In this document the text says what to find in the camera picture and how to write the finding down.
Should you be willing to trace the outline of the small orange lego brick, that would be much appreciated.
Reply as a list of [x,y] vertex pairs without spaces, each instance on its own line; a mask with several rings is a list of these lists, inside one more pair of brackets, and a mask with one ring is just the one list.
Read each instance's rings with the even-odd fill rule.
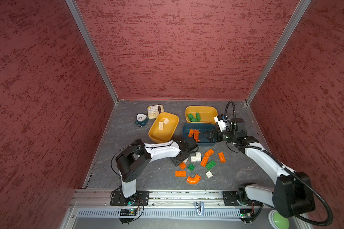
[[180,163],[179,168],[184,170],[186,168],[186,164],[184,162]]

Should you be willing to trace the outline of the orange long lego chassis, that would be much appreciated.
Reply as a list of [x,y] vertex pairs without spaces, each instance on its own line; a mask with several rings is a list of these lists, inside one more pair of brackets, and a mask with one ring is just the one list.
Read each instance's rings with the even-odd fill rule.
[[194,140],[195,140],[197,143],[200,142],[199,134],[200,134],[200,132],[199,132],[198,130],[194,130],[194,136],[193,136],[193,138],[194,138]]

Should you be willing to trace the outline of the green 2x4 lego plate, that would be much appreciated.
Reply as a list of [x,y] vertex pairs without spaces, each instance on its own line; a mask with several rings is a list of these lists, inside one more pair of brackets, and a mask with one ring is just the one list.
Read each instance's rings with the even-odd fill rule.
[[196,113],[196,121],[200,122],[201,121],[201,116],[199,113]]

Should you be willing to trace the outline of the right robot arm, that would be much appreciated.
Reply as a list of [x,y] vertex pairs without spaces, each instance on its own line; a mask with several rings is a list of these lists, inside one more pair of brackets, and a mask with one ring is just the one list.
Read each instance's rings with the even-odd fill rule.
[[313,192],[305,186],[311,184],[309,177],[303,172],[295,172],[277,160],[256,138],[242,134],[234,136],[228,131],[219,130],[207,131],[204,136],[214,143],[233,143],[240,152],[255,161],[273,181],[274,188],[254,183],[240,185],[236,193],[239,204],[258,201],[273,207],[285,218],[315,210]]

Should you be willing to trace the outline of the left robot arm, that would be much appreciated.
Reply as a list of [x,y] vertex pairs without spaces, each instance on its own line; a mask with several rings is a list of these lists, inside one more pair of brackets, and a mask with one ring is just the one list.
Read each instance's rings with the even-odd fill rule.
[[179,166],[195,149],[198,149],[198,143],[192,137],[186,140],[178,137],[159,144],[146,144],[140,139],[135,140],[116,156],[123,196],[130,198],[136,194],[136,179],[149,163],[170,158],[175,166]]

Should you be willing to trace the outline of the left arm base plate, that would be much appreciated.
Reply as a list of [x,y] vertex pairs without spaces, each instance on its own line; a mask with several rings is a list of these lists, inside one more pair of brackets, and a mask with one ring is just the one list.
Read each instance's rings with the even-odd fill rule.
[[149,201],[149,191],[137,191],[129,198],[124,197],[121,190],[114,190],[110,195],[111,206],[147,206]]

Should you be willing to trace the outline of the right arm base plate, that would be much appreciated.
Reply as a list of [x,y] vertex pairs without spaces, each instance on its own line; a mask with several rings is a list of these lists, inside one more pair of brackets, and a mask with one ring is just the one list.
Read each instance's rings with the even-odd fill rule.
[[222,191],[223,202],[226,207],[254,207],[260,206],[261,204],[257,201],[246,201],[243,204],[240,204],[236,195],[236,191]]

